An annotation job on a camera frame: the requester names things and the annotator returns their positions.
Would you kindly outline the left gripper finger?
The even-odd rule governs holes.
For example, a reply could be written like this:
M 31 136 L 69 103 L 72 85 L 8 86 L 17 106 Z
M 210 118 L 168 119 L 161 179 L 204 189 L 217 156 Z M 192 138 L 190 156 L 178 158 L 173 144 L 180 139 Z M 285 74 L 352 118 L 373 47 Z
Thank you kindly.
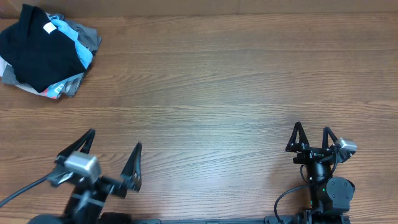
M 123 186 L 129 190 L 140 191 L 142 186 L 141 178 L 141 153 L 142 144 L 139 142 L 133 149 L 129 159 L 121 172 Z
M 85 154 L 90 153 L 91 145 L 95 137 L 95 130 L 89 129 L 84 135 L 82 135 L 74 143 L 66 147 L 64 150 L 58 153 L 55 163 L 64 164 L 67 158 L 75 151 L 79 151 Z

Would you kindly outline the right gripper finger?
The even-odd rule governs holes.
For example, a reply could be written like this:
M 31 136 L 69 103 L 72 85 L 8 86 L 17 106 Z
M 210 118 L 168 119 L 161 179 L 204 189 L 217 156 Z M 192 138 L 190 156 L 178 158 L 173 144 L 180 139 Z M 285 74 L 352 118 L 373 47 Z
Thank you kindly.
M 286 152 L 303 152 L 310 147 L 309 141 L 306 137 L 305 131 L 300 121 L 294 125 L 292 135 L 285 148 Z
M 333 131 L 329 127 L 323 128 L 323 138 L 322 138 L 322 149 L 329 148 L 328 140 L 331 139 L 333 143 L 335 143 L 338 138 L 335 136 Z

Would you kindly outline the black t-shirt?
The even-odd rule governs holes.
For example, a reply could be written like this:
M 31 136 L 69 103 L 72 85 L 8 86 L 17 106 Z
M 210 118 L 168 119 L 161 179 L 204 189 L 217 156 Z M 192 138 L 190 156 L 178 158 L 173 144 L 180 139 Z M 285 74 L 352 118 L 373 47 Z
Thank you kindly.
M 86 71 L 76 42 L 55 27 L 39 7 L 22 5 L 19 21 L 1 32 L 1 57 L 16 79 L 43 92 L 50 85 Z

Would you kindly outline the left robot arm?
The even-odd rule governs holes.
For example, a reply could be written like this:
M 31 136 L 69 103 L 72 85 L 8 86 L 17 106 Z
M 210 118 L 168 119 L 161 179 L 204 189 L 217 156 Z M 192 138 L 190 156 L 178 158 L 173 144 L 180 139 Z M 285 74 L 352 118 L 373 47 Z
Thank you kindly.
M 103 176 L 98 158 L 90 154 L 94 137 L 95 130 L 89 129 L 59 152 L 55 168 L 46 178 L 52 187 L 64 183 L 74 186 L 63 213 L 38 215 L 30 223 L 99 223 L 108 196 L 125 198 L 129 190 L 140 191 L 142 144 L 136 144 L 120 174 L 121 180 L 117 180 Z

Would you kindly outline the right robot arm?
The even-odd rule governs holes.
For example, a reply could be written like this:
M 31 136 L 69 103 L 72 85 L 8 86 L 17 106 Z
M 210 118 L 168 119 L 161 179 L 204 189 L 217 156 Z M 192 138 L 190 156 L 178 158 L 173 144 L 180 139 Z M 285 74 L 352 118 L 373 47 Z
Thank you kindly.
M 345 213 L 349 211 L 355 185 L 333 174 L 337 165 L 350 159 L 357 148 L 352 139 L 336 137 L 329 127 L 323 128 L 322 146 L 312 147 L 301 122 L 295 123 L 285 150 L 295 153 L 293 163 L 306 169 L 307 175 L 302 176 L 306 184 L 284 195 L 309 189 L 311 207 L 298 212 L 287 223 L 349 223 Z

